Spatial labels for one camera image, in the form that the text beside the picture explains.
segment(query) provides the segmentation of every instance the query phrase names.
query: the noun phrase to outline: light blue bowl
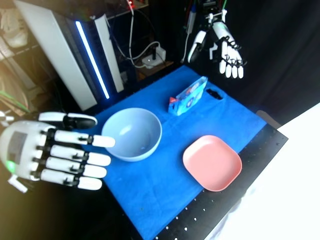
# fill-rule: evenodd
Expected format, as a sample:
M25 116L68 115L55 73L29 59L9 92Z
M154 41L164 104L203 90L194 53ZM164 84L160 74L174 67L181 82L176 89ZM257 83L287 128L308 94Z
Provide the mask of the light blue bowl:
M133 107L113 114L105 122L101 135L115 139L115 146L106 148L110 154L127 162L137 162L157 149L162 126L152 112Z

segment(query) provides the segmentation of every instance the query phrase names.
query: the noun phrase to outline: black curtain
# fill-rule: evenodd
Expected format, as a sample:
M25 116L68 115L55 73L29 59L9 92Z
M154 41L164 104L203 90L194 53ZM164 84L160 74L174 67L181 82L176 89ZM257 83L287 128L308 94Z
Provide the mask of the black curtain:
M177 2L180 11L175 14L162 8L165 21L173 22L166 25L166 32L177 38L171 41L171 48L179 49L180 58L186 37L181 34L181 19L188 2ZM228 0L226 9L226 23L248 61L244 78L226 79L218 70L212 71L207 52L191 65L193 69L251 110L264 110L280 124L320 102L320 1ZM190 36L189 49L198 30Z

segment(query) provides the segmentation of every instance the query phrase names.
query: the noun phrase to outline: plate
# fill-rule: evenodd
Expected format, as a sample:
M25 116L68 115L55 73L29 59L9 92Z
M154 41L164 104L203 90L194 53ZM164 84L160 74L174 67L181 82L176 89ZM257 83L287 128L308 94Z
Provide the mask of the plate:
M213 135L192 143L183 153L183 164L201 186L212 192L226 189L242 170L239 155Z

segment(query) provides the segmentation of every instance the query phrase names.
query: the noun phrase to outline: led light strip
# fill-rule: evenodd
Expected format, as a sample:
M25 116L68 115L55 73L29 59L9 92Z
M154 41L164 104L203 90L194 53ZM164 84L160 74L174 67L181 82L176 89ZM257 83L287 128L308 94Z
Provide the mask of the led light strip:
M94 69L94 71L95 71L95 74L96 74L96 76L97 76L97 78L98 78L98 80L99 80L99 83L100 83L100 85L101 85L102 91L103 91L106 99L109 99L108 91L107 91L107 89L106 89L106 86L105 86L104 81L102 80L101 74L100 74L100 72L99 72L99 68L98 68L97 63L96 63L96 61L95 61L94 55L92 54L92 51L91 51L91 49L90 49L88 40L87 40L86 35L85 35L85 32L84 32L84 30L83 30L83 28L82 28L82 26L81 26L81 23L80 23L79 21L76 21L76 22L75 22L75 25L76 25L76 27L78 28L80 37L81 37L82 42L83 42L83 44L84 44L85 50L86 50L86 52L88 53L89 59L90 59L90 61L91 61L91 64L92 64L93 69Z

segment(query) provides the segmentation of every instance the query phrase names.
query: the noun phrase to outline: green indicator light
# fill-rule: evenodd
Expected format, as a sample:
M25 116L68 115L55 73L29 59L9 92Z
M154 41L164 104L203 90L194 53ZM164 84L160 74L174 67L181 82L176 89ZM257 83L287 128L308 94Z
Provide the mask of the green indicator light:
M6 161L6 168L13 174L16 170L16 164L13 161Z

